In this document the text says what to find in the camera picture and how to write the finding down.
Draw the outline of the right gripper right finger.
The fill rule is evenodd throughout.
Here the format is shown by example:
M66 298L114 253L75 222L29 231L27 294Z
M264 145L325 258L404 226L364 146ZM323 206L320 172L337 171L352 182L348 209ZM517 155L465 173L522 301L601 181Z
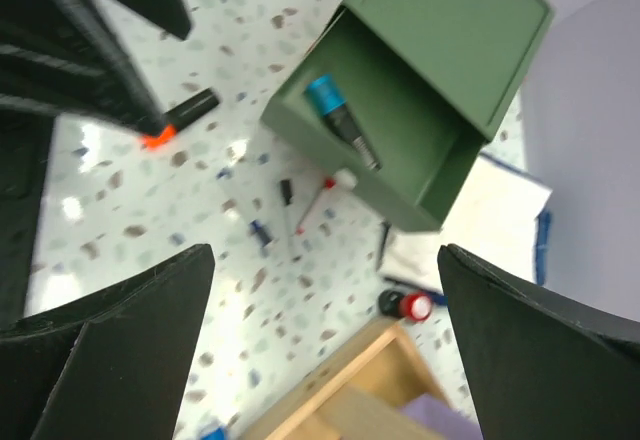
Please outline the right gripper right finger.
M487 439L636 439L639 324L457 246L438 271Z

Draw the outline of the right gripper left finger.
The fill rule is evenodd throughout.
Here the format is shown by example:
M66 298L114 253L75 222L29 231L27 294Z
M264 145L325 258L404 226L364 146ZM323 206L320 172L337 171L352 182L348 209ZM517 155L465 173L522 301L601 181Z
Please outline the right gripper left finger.
M171 438L214 269L195 244L2 328L2 438Z

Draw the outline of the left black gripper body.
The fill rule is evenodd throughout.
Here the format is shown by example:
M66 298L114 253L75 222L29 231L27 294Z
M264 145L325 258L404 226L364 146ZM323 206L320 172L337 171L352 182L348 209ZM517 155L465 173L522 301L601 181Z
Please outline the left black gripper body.
M1 0L1 317L21 317L55 119L137 129L123 90L52 0Z

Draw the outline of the orange cap highlighter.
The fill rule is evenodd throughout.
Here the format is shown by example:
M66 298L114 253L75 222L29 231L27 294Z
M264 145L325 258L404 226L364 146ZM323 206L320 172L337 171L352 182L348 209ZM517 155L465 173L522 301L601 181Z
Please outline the orange cap highlighter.
M210 88L191 96L166 112L168 125L158 136L143 136L142 145L154 150L171 141L178 133L190 127L220 104L218 95Z

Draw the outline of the red black stamp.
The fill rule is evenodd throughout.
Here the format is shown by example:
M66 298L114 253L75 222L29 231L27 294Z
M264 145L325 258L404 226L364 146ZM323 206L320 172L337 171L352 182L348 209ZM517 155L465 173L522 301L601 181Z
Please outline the red black stamp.
M433 301L425 293L388 289L378 296L378 308L384 316L421 323L430 317Z

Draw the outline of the blue cap highlighter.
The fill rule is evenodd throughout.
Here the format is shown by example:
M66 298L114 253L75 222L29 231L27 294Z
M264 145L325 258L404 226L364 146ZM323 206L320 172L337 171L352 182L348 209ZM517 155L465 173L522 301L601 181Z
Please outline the blue cap highlighter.
M323 75L309 83L306 94L322 117L327 128L360 156L365 166L374 171L381 168L372 143L351 112L332 76Z

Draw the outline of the green drawer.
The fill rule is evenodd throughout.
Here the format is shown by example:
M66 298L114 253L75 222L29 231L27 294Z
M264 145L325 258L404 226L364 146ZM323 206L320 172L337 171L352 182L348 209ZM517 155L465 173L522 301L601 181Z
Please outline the green drawer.
M326 126L306 93L330 75L381 164L374 171ZM483 137L353 13L343 10L265 107L262 122L395 227L437 231Z

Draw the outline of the green drawer box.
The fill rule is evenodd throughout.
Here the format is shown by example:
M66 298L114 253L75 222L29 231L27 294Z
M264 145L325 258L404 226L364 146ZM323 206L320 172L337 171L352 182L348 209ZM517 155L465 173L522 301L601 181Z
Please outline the green drawer box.
M547 0L343 0L355 20L493 140L553 19Z

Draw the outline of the purple t-shirt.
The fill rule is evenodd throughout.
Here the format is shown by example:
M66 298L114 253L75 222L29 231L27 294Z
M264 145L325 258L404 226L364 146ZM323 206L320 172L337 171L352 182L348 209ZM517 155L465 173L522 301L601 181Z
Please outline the purple t-shirt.
M480 426L443 401L423 394L401 408L404 415L446 439L483 440Z

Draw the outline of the blue grey cylinder cap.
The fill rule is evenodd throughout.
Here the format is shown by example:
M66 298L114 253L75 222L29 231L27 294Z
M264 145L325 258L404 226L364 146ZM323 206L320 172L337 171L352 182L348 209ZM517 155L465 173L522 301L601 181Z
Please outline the blue grey cylinder cap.
M199 440L228 440L226 428L222 425L210 425L204 427L198 436Z

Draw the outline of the wooden clothes rack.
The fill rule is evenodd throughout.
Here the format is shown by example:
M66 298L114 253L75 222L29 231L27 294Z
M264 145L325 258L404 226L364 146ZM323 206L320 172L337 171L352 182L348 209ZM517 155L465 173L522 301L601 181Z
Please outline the wooden clothes rack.
M368 322L241 435L243 439L442 439L400 408L449 401L402 324Z

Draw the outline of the blue cap whiteboard pen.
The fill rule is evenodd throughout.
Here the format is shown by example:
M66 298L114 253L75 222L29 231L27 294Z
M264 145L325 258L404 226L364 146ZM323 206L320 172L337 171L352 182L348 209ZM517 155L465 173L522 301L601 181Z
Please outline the blue cap whiteboard pen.
M273 244L273 236L267 227L259 220L252 220L249 226L251 233L256 236L260 248L268 251Z

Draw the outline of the black cap whiteboard pen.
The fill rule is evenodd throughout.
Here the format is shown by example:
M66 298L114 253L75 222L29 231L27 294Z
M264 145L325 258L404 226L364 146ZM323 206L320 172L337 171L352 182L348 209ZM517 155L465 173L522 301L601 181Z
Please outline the black cap whiteboard pen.
M296 257L296 250L293 240L293 229L291 227L290 206L293 200L293 190L290 179L281 179L279 181L281 200L283 202L284 224L286 230L286 239L292 259Z

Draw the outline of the red cap whiteboard pen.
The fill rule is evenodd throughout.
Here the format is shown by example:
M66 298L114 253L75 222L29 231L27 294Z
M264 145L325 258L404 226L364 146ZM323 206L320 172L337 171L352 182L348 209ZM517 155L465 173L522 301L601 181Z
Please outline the red cap whiteboard pen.
M302 213L299 221L295 227L295 234L302 235L305 232L305 224L308 221L311 214L317 209L318 205L321 203L323 196L333 189L336 186L336 181L333 177L326 177L320 187L314 193L313 198L311 199L309 205L306 207L304 212Z

